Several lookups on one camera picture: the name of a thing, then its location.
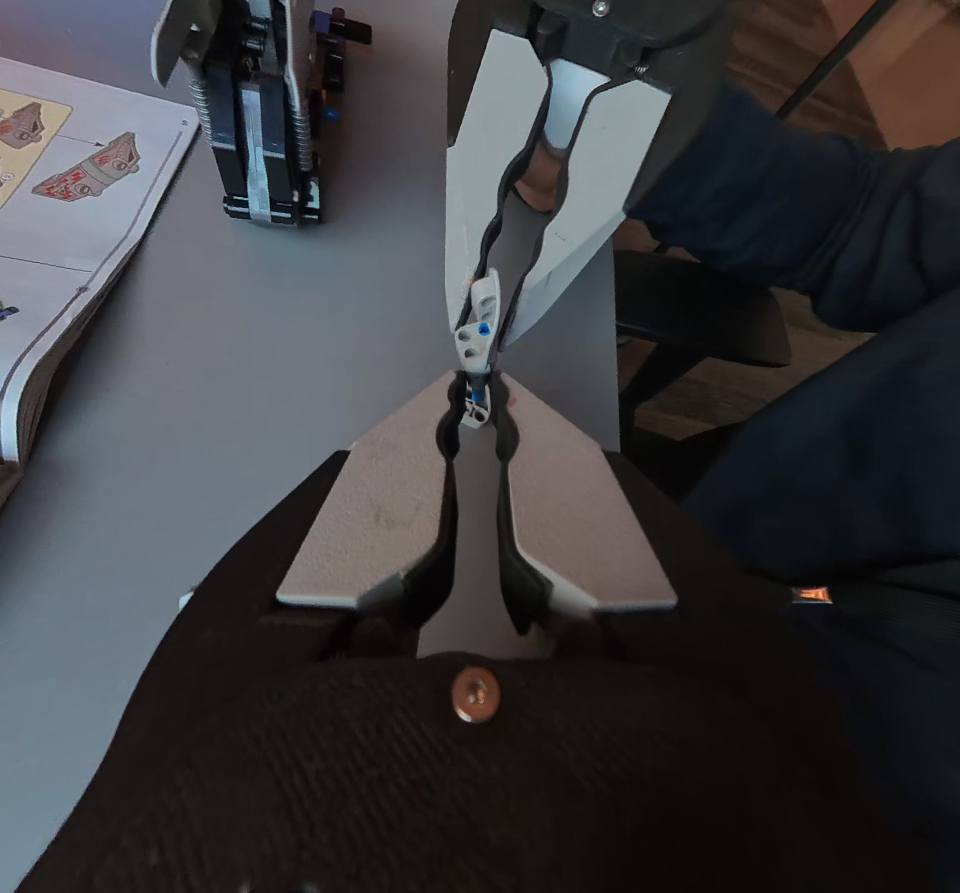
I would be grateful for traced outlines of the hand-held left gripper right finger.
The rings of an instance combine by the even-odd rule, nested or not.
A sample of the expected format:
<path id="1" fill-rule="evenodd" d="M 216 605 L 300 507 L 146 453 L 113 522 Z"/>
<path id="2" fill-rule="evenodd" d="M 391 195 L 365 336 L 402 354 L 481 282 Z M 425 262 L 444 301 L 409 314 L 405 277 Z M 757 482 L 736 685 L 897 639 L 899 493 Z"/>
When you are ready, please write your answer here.
<path id="1" fill-rule="evenodd" d="M 500 589 L 515 631 L 675 609 L 602 446 L 509 374 L 491 377 L 490 400 Z"/>

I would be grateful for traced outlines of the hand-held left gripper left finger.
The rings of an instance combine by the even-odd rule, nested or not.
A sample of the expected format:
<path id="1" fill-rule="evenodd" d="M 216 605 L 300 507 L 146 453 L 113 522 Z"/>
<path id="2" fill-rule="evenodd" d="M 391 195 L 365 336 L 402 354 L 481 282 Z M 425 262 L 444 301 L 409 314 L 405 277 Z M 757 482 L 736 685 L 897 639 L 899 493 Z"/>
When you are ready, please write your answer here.
<path id="1" fill-rule="evenodd" d="M 346 454 L 282 579 L 286 607 L 425 625 L 453 582 L 458 387 L 449 371 L 366 431 Z"/>

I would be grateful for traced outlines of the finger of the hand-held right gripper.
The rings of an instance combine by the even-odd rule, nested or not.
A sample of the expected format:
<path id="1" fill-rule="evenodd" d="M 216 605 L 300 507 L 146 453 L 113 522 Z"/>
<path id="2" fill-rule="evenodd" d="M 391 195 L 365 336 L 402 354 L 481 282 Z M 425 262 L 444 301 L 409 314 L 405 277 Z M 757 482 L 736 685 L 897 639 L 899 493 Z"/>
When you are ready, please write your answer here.
<path id="1" fill-rule="evenodd" d="M 455 342 L 473 312 L 472 287 L 497 239 L 507 193 L 543 131 L 550 94 L 549 70 L 529 39 L 491 29 L 446 150 L 443 275 Z"/>
<path id="2" fill-rule="evenodd" d="M 531 330 L 626 219 L 631 189 L 671 101 L 667 88 L 604 74 L 552 74 L 546 143 L 565 149 L 556 209 L 500 338 Z"/>

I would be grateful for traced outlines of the small grey lego assembly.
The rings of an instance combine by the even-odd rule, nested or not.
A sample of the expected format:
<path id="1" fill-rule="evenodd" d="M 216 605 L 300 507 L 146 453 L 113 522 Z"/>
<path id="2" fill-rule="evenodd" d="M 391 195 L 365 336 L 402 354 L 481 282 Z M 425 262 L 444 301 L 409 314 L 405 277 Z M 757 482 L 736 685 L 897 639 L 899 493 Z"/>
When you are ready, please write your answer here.
<path id="1" fill-rule="evenodd" d="M 496 362 L 496 343 L 501 312 L 498 270 L 471 285 L 466 300 L 466 319 L 457 326 L 454 340 L 465 374 L 465 406 L 462 425 L 479 430 L 491 415 L 490 378 Z"/>

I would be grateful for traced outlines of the person's right forearm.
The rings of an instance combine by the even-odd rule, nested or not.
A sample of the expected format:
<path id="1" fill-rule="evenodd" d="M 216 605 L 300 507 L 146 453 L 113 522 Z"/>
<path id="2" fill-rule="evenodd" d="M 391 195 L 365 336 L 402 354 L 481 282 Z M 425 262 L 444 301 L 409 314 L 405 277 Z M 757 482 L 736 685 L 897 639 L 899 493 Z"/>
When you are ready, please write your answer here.
<path id="1" fill-rule="evenodd" d="M 724 87 L 702 131 L 628 213 L 651 237 L 826 325 L 958 338 L 959 141 L 877 150 L 794 129 Z"/>

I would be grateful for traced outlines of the large grey black lego model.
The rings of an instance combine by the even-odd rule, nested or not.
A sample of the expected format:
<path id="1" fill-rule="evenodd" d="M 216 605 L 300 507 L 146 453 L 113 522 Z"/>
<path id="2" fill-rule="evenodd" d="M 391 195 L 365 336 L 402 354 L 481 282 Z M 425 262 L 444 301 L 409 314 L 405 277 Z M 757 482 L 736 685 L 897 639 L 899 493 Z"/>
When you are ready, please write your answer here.
<path id="1" fill-rule="evenodd" d="M 221 178 L 226 215 L 260 225 L 322 220 L 321 133 L 339 119 L 347 44 L 373 29 L 316 0 L 165 0 L 153 79 L 182 64 Z"/>

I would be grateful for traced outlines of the lego instruction booklet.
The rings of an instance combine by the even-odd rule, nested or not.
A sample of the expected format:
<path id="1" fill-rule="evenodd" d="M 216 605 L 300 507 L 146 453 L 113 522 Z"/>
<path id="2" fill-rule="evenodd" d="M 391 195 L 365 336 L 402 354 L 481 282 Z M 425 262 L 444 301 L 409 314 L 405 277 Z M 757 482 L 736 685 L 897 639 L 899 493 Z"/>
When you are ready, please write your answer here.
<path id="1" fill-rule="evenodd" d="M 1 503 L 54 375 L 146 234 L 193 107 L 1 60 Z"/>

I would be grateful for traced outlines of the person's right hand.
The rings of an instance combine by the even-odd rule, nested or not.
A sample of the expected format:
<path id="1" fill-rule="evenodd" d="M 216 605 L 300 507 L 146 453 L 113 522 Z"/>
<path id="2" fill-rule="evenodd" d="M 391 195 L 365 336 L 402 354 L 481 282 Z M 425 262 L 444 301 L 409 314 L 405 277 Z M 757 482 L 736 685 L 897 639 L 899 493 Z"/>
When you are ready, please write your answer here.
<path id="1" fill-rule="evenodd" d="M 515 194 L 539 214 L 552 213 L 557 207 L 557 191 L 565 155 L 557 153 L 542 140 L 536 144 L 527 169 L 513 186 Z"/>

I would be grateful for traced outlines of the black office chair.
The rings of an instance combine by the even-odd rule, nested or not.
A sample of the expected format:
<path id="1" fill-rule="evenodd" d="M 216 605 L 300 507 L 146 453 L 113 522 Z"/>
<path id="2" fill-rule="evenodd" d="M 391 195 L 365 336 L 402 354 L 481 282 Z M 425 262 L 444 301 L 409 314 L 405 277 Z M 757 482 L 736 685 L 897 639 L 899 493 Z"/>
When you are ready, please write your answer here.
<path id="1" fill-rule="evenodd" d="M 653 344 L 618 397 L 619 440 L 628 450 L 637 409 L 706 359 L 782 369 L 792 359 L 774 293 L 695 260 L 615 251 L 615 329 Z"/>

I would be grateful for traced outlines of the person's torso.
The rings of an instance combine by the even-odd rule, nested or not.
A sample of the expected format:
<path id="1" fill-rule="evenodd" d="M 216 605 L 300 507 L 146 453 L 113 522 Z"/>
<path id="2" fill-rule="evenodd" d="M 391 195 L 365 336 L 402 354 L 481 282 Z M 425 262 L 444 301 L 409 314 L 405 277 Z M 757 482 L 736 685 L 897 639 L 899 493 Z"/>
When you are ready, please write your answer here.
<path id="1" fill-rule="evenodd" d="M 895 819 L 958 891 L 958 290 L 751 417 L 683 502 L 794 613 Z"/>

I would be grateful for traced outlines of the cardboard box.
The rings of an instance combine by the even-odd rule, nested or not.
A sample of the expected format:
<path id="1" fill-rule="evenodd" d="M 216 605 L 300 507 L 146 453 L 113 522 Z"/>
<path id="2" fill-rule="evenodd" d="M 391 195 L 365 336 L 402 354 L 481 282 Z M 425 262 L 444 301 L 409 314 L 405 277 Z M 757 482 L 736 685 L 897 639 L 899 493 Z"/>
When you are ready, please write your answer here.
<path id="1" fill-rule="evenodd" d="M 819 0 L 836 45 L 878 0 Z M 888 147 L 958 138 L 959 0 L 896 0 L 839 68 Z"/>

